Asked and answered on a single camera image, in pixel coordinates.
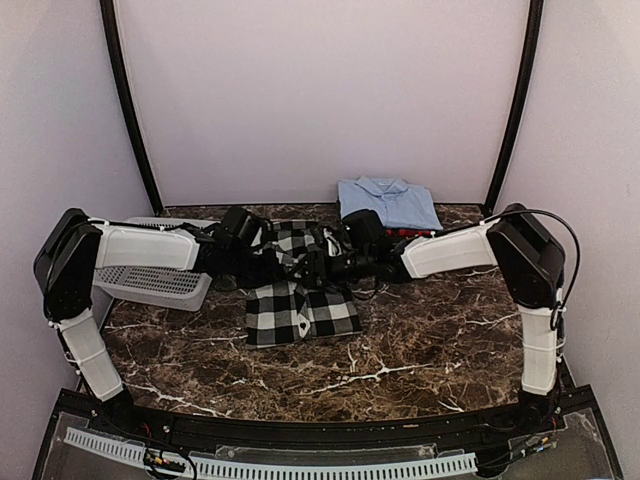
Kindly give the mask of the black white plaid shirt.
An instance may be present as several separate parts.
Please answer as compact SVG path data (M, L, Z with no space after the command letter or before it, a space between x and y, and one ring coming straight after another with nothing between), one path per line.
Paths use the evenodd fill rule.
M315 221L276 221L263 252L274 252L300 280L251 290L246 298L246 346L266 349L316 338L362 332L352 292L334 284L315 285L304 267L316 251L326 251L324 226Z

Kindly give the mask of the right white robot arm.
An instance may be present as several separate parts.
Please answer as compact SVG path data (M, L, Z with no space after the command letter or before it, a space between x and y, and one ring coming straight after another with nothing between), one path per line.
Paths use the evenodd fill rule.
M307 272L319 282L376 277L389 283L475 267L499 269L523 327L521 388L531 394L510 413L521 434L549 416L548 395L561 357L563 315L576 280L565 276L566 253L540 222L544 211L514 203L471 225L394 240L377 214L360 210L342 221L337 237L326 234Z

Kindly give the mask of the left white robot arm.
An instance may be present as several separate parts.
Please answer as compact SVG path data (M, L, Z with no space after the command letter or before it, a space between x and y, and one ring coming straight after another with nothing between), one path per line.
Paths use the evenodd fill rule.
M94 319L94 288L196 310L217 276L229 276L242 288L284 279L285 268L269 247L274 238L272 222L237 206L219 221L115 222L78 208L62 215L33 263L43 313L89 393L106 402L101 417L117 434L134 435L141 415L119 398L125 386Z

